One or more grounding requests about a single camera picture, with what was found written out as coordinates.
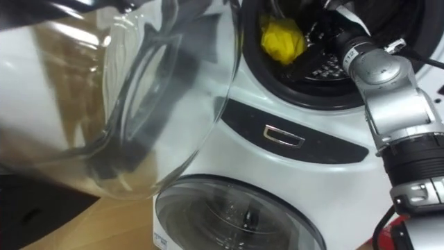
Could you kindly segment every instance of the washing machine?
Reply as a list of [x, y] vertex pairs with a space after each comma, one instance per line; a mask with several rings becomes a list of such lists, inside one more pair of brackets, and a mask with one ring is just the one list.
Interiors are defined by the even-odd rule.
[[[302, 21], [311, 18], [310, 1], [280, 7], [309, 29]], [[422, 55], [444, 60], [444, 2], [348, 7], [381, 45], [403, 37]], [[391, 205], [357, 89], [334, 56], [292, 81], [291, 70], [260, 47], [259, 18], [269, 9], [268, 1], [242, 3], [243, 53], [221, 120], [181, 177], [154, 197], [159, 249], [351, 250]], [[444, 115], [443, 72], [412, 63]]]

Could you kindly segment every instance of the door handle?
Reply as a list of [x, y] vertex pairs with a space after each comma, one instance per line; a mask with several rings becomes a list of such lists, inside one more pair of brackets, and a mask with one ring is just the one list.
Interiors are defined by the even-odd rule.
[[294, 149], [299, 149], [305, 142], [305, 139], [300, 136], [283, 131], [282, 129], [270, 125], [265, 125], [264, 137], [266, 139], [269, 139], [270, 141]]

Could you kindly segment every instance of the wooden floor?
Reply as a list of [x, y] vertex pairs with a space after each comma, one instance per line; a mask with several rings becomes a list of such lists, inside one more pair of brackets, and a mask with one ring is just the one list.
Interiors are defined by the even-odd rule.
[[100, 199], [25, 250], [155, 250], [151, 200]]

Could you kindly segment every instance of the washer door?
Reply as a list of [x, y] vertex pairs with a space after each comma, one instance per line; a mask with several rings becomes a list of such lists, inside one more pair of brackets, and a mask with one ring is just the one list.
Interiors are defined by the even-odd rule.
[[159, 194], [157, 217], [184, 250], [321, 250], [316, 227], [285, 201], [218, 176], [188, 176]]

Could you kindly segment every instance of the black cable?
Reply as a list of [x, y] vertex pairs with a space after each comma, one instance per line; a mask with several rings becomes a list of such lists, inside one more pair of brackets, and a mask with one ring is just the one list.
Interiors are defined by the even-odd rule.
[[372, 237], [373, 250], [379, 249], [379, 244], [378, 244], [379, 235], [381, 234], [382, 229], [384, 229], [384, 227], [387, 225], [390, 218], [392, 218], [394, 214], [395, 214], [395, 206], [391, 206], [390, 209], [386, 212], [386, 214], [377, 224], [375, 232], [373, 232], [373, 237]]
[[404, 56], [412, 60], [417, 60], [418, 62], [425, 63], [440, 69], [444, 69], [444, 63], [437, 60], [432, 60], [420, 55], [418, 52], [414, 51], [411, 47], [405, 47], [398, 52], [399, 56]]

